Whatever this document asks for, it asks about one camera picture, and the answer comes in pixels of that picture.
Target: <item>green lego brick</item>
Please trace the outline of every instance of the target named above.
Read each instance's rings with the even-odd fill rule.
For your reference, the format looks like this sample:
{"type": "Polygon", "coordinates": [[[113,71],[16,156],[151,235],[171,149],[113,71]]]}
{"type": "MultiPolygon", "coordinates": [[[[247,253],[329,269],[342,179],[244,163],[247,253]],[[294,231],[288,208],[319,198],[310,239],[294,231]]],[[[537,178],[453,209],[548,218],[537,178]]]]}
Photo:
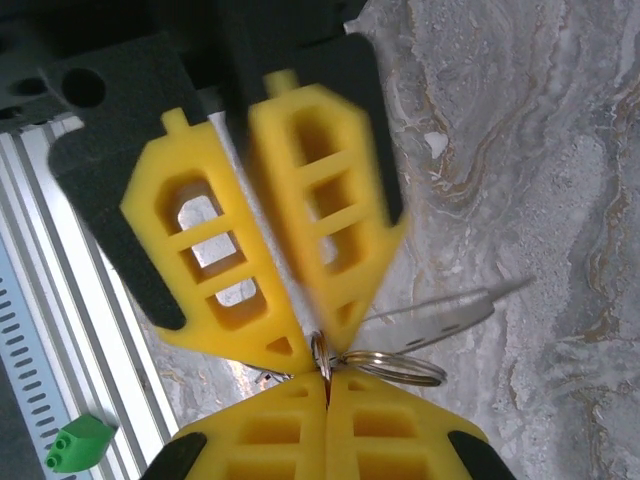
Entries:
{"type": "Polygon", "coordinates": [[[76,473],[102,460],[115,430],[91,415],[62,427],[45,464],[56,473],[76,473]]]}

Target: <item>key ring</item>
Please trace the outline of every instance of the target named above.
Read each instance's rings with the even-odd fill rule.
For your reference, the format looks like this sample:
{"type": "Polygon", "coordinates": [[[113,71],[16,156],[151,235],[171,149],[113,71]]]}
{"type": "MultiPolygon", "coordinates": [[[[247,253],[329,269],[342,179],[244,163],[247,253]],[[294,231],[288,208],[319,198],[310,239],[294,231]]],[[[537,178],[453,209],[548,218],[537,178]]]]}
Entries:
{"type": "Polygon", "coordinates": [[[327,385],[331,385],[329,345],[322,332],[313,332],[313,335],[311,335],[311,353],[316,365],[320,368],[320,375],[322,375],[327,385]]]}
{"type": "Polygon", "coordinates": [[[355,350],[343,354],[339,361],[383,380],[404,385],[437,387],[447,381],[447,372],[437,365],[397,353],[355,350]]]}

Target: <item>gray marble countertop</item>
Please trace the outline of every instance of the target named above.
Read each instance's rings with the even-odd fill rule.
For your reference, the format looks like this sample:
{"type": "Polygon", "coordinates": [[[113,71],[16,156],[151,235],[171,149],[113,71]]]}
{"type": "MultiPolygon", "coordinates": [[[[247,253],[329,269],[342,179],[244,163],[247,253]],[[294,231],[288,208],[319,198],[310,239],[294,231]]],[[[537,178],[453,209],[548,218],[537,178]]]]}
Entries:
{"type": "MultiPolygon", "coordinates": [[[[535,275],[415,390],[519,479],[640,479],[640,1],[371,0],[411,233],[375,308],[535,275]]],[[[181,425],[264,384],[161,344],[181,425]]]]}

